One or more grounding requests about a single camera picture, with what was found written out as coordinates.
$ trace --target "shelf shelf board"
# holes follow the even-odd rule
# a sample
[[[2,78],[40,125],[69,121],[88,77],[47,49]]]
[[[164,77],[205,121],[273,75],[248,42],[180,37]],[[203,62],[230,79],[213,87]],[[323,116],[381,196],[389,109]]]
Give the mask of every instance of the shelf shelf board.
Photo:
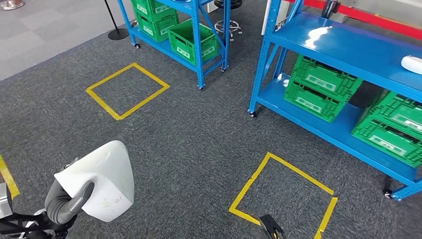
[[[174,60],[176,60],[177,62],[181,63],[182,65],[184,65],[188,69],[190,69],[194,72],[197,71],[196,66],[192,65],[189,61],[180,57],[179,55],[177,55],[176,53],[174,53],[172,51],[169,39],[166,39],[165,41],[158,43],[158,42],[154,41],[151,37],[149,37],[147,34],[140,31],[137,26],[129,29],[129,32],[131,34],[135,35],[137,38],[141,39],[143,42],[147,43],[148,45],[154,47],[155,49],[161,51],[165,55],[167,55],[167,56],[173,58]],[[219,50],[219,54],[216,57],[218,57],[221,54],[222,54],[222,49]],[[215,57],[207,60],[206,62],[203,62],[203,65],[213,61],[214,59],[215,59]]]
[[[268,83],[258,94],[257,102],[403,184],[412,185],[415,183],[417,169],[402,163],[350,134],[362,113],[361,109],[347,104],[333,123],[325,122],[283,99],[285,90],[283,80],[288,78],[287,75],[283,74],[281,80],[274,79]]]
[[[193,10],[191,9],[191,1],[186,0],[156,0],[162,4],[165,4],[171,8],[181,11],[184,14],[192,15]],[[200,0],[201,5],[205,5],[213,0]]]
[[[401,66],[422,48],[300,12],[270,41],[385,89],[422,102],[422,75]]]

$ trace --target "carpet floor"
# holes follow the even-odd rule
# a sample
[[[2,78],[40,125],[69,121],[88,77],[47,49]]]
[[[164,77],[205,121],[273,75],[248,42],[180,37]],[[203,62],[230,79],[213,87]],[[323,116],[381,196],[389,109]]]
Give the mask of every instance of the carpet floor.
[[[15,211],[43,207],[61,166],[120,140],[133,169],[134,205],[108,224],[81,215],[70,238],[264,238],[258,226],[228,208],[267,152],[334,190],[338,203],[324,239],[422,238],[422,194],[388,200],[383,173],[269,109],[255,119],[246,113],[264,11],[263,0],[232,11],[243,34],[230,43],[228,70],[207,75],[202,91],[193,72],[159,51],[142,42],[135,49],[129,39],[111,41],[106,34],[1,81],[1,154],[21,192]],[[211,14],[213,22],[220,18],[221,11]],[[286,71],[295,59],[289,53]],[[170,88],[116,121],[85,89],[133,62]],[[131,69],[94,91],[121,114],[159,88]],[[364,105],[374,89],[364,84],[352,102]],[[329,194],[270,160],[237,208],[255,218],[271,214],[290,239],[310,239],[329,201]]]

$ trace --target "stanchion base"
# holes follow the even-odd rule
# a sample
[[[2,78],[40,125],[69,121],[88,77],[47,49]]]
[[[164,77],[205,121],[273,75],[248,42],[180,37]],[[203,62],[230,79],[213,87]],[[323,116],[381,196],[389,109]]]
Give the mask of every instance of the stanchion base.
[[[127,29],[125,28],[119,28],[119,30],[113,30],[111,32],[108,33],[108,37],[111,40],[122,40],[125,39],[129,36],[129,33],[127,32]]]
[[[0,7],[3,10],[13,10],[13,9],[20,8],[24,4],[25,3],[22,2],[21,0],[6,0],[6,1],[0,3]]]

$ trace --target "yellow tape square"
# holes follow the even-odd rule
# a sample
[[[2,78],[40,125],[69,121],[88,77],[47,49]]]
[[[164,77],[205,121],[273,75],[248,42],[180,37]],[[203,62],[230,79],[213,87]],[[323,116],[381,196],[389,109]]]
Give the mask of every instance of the yellow tape square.
[[[9,188],[12,199],[20,194],[19,189],[17,188],[17,185],[9,172],[9,169],[7,168],[6,163],[4,162],[3,156],[0,154],[0,183],[3,180]]]
[[[157,82],[158,84],[160,84],[162,86],[162,88],[160,88],[159,90],[157,90],[156,92],[154,92],[152,95],[148,96],[146,99],[144,99],[143,101],[141,101],[140,103],[138,103],[137,105],[135,105],[134,107],[132,107],[131,109],[129,109],[128,111],[126,111],[125,113],[123,113],[122,115],[119,115],[118,113],[116,113],[112,108],[110,108],[97,94],[94,93],[93,88],[107,82],[108,80],[116,77],[117,75],[123,73],[124,71],[128,70],[129,68],[134,67],[136,69],[138,69],[140,72],[144,73],[145,75],[147,75],[149,78],[151,78],[152,80],[154,80],[155,82]],[[140,65],[136,64],[135,62],[118,70],[117,72],[113,73],[110,76],[107,76],[106,78],[98,81],[97,83],[93,84],[92,86],[88,87],[85,91],[88,93],[88,95],[90,95],[105,111],[107,111],[115,120],[122,120],[126,117],[128,117],[131,113],[135,112],[137,109],[139,109],[141,106],[143,106],[144,104],[146,104],[147,102],[149,102],[150,100],[152,100],[153,98],[155,98],[157,95],[161,94],[163,91],[165,91],[166,89],[168,89],[170,86],[165,83],[164,81],[160,80],[158,77],[154,76],[153,74],[151,74],[149,71],[145,70],[144,68],[142,68]]]
[[[259,164],[256,171],[252,174],[252,176],[246,182],[245,186],[243,186],[242,190],[240,190],[239,194],[234,199],[233,203],[231,204],[230,208],[228,209],[229,212],[231,212],[231,213],[235,214],[236,216],[239,216],[239,217],[241,217],[241,218],[243,218],[247,221],[250,221],[250,222],[252,222],[252,223],[254,223],[258,226],[261,225],[261,223],[259,222],[258,219],[255,219],[252,216],[248,215],[247,213],[244,213],[244,212],[236,209],[236,207],[237,207],[237,205],[239,205],[240,200],[242,200],[243,196],[245,196],[249,187],[252,185],[252,183],[255,181],[255,179],[258,177],[258,175],[261,173],[262,169],[264,169],[265,165],[267,164],[267,162],[270,158],[276,160],[277,162],[279,162],[279,163],[283,164],[284,166],[288,167],[289,169],[293,170],[294,172],[301,175],[302,177],[304,177],[308,181],[317,185],[319,188],[323,189],[325,192],[329,193],[331,196],[334,195],[334,191],[332,189],[323,185],[322,183],[320,183],[319,181],[317,181],[316,179],[314,179],[310,175],[306,174],[305,172],[301,171],[300,169],[296,168],[295,166],[289,164],[288,162],[286,162],[282,158],[268,152],[265,155],[264,159],[262,160],[261,164]],[[331,217],[331,214],[334,210],[334,207],[335,207],[335,204],[337,203],[337,200],[338,199],[336,197],[331,198],[330,203],[327,207],[327,210],[325,211],[324,217],[322,218],[321,224],[319,225],[318,231],[316,232],[316,234],[314,236],[314,239],[320,239],[321,238],[321,232],[325,231],[325,228],[328,224],[328,221]]]

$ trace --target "crate label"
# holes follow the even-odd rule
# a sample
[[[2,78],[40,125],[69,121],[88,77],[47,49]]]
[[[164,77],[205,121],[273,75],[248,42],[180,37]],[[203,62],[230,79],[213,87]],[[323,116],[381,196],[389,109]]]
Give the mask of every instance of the crate label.
[[[318,112],[320,114],[322,112],[322,108],[321,107],[316,106],[316,105],[312,104],[311,102],[304,100],[301,97],[297,97],[296,98],[296,102],[298,102],[299,104],[304,105],[304,106],[308,107],[309,109],[311,109],[313,111],[316,111],[316,112]]]
[[[417,131],[422,132],[422,125],[418,122],[415,122],[415,121],[407,118],[406,116],[403,116],[401,114],[396,114],[392,117],[392,119],[401,123],[401,124],[404,124],[405,126],[409,126],[411,128],[416,129]]]
[[[333,84],[331,84],[331,83],[329,83],[327,81],[323,81],[323,80],[321,80],[318,77],[315,77],[313,75],[308,75],[306,77],[306,80],[307,81],[310,81],[310,82],[312,82],[314,84],[317,84],[317,85],[319,85],[321,87],[324,87],[324,88],[326,88],[329,91],[334,91],[335,92],[336,85],[333,85]]]
[[[169,7],[169,6],[166,6],[166,5],[163,5],[163,6],[157,7],[157,8],[155,8],[155,13],[160,13],[160,12],[162,12],[162,11],[165,11],[165,10],[169,9],[169,8],[170,8],[170,7]]]
[[[188,52],[186,52],[186,51],[184,51],[184,50],[182,50],[180,47],[177,47],[177,52],[179,52],[180,54],[182,54],[182,55],[184,55],[185,57],[187,57],[188,59],[190,59],[191,58],[191,55],[188,53]]]
[[[154,35],[154,33],[152,32],[151,29],[147,28],[146,26],[144,26],[144,31],[148,32],[151,36]]]
[[[138,10],[143,12],[144,14],[148,15],[148,11],[143,6],[137,4],[136,8],[138,8]]]
[[[173,24],[173,25],[171,25],[171,26],[169,26],[169,27],[166,27],[166,28],[162,29],[162,30],[160,31],[160,35],[164,35],[164,34],[166,34],[166,33],[168,32],[168,29],[169,29],[169,28],[172,28],[173,26],[175,26],[175,24]]]
[[[381,146],[383,148],[388,149],[389,151],[391,151],[391,152],[393,152],[393,153],[395,153],[397,155],[405,156],[405,154],[406,154],[406,150],[404,150],[402,148],[399,148],[399,147],[397,147],[397,146],[395,146],[395,145],[393,145],[393,144],[391,144],[391,143],[383,140],[382,138],[380,138],[380,137],[378,137],[376,135],[371,136],[369,138],[369,140],[372,141],[372,142],[374,142],[374,143],[376,143],[377,145],[379,145],[379,146]]]
[[[213,52],[214,50],[215,50],[215,47],[214,47],[214,46],[212,46],[212,47],[208,48],[207,50],[205,50],[205,51],[203,51],[203,52],[202,52],[202,57],[204,57],[204,56],[206,56],[206,55],[210,54],[210,53],[211,53],[211,52]]]

